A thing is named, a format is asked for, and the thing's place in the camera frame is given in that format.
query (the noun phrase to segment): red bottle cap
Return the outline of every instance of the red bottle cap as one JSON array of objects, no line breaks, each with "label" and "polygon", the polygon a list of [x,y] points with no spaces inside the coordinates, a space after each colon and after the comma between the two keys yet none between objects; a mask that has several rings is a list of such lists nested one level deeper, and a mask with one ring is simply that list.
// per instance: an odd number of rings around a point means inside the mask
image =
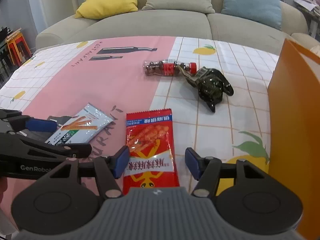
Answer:
[{"label": "red bottle cap", "polygon": [[190,73],[196,74],[197,73],[197,63],[190,62],[189,66],[190,66]]}]

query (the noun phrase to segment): white banner on package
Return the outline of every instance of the white banner on package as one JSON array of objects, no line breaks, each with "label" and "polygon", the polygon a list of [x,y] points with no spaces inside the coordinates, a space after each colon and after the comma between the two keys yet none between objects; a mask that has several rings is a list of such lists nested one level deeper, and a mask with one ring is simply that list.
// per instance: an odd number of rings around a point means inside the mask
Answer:
[{"label": "white banner on package", "polygon": [[146,171],[168,171],[173,172],[173,163],[170,150],[144,159],[131,157],[124,171],[124,176],[135,175]]}]

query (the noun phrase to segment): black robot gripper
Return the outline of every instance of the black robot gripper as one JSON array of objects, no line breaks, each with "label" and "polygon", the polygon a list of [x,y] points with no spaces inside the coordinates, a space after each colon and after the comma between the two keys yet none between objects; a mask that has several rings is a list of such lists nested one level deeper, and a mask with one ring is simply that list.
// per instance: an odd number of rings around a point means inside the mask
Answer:
[{"label": "black robot gripper", "polygon": [[[93,162],[73,158],[59,164],[13,200],[11,212],[18,228],[56,235],[87,224],[106,199],[123,196],[115,179],[123,174],[129,154],[123,146],[114,156]],[[81,177],[95,178],[99,196],[81,185]]]},{"label": "black robot gripper", "polygon": [[[187,148],[185,162],[199,181],[191,194],[210,198],[220,216],[234,227],[257,235],[275,235],[298,225],[301,200],[249,161],[222,163],[214,157],[201,158]],[[233,178],[234,185],[216,196],[223,178]]]}]

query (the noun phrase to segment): sofa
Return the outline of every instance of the sofa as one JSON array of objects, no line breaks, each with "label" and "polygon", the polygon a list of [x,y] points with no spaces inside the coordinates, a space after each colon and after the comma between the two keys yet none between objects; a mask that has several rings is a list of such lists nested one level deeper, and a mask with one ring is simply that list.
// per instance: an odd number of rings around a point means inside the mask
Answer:
[{"label": "sofa", "polygon": [[211,0],[215,13],[202,14],[183,10],[144,10],[147,0],[138,0],[137,12],[103,20],[70,16],[38,34],[36,48],[81,41],[141,35],[184,36],[226,41],[280,54],[285,38],[310,49],[318,41],[308,35],[303,14],[281,3],[281,31],[251,20],[221,14],[223,0]]}]

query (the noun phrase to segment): orange stool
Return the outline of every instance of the orange stool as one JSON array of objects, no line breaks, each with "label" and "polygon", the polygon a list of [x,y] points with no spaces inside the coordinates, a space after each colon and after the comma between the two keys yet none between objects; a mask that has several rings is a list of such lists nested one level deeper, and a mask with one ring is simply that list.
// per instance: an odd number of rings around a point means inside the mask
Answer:
[{"label": "orange stool", "polygon": [[16,63],[18,66],[22,65],[22,56],[17,45],[20,45],[23,53],[25,54],[26,59],[31,58],[31,51],[20,30],[21,28],[16,30],[6,39],[12,62]]}]

